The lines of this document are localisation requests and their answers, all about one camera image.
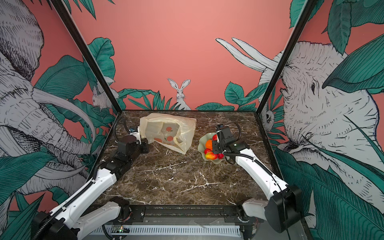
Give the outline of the orange fruit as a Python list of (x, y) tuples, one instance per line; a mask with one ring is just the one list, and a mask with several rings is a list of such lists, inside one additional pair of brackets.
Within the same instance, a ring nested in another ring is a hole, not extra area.
[(213, 150), (213, 140), (211, 140), (211, 139), (207, 140), (205, 147), (206, 147), (206, 149), (209, 149), (212, 151)]

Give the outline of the translucent plastic fruit bag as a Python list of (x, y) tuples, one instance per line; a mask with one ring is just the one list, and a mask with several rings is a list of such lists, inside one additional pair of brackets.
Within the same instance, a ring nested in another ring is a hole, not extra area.
[(195, 118), (151, 113), (140, 119), (140, 134), (149, 144), (157, 142), (185, 155), (193, 143), (196, 125)]

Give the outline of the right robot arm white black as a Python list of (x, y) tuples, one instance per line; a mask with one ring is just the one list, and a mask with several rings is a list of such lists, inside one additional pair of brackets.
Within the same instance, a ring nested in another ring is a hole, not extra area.
[(223, 154), (230, 164), (238, 164), (256, 182), (267, 200), (246, 200), (241, 207), (247, 217), (265, 220), (278, 233), (304, 217), (302, 190), (289, 185), (263, 164), (249, 145), (235, 137), (229, 126), (216, 125), (218, 139), (213, 141), (214, 154)]

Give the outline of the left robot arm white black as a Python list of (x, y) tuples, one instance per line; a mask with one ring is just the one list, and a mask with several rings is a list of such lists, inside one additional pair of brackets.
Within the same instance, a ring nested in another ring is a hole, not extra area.
[(127, 135), (117, 139), (115, 155), (100, 161), (90, 180), (71, 197), (49, 213), (40, 212), (32, 221), (32, 240), (82, 240), (98, 227), (117, 220), (126, 222), (132, 217), (130, 202), (113, 197), (102, 207), (85, 214), (91, 204), (131, 169), (133, 162), (149, 152), (148, 141), (141, 126), (125, 126)]

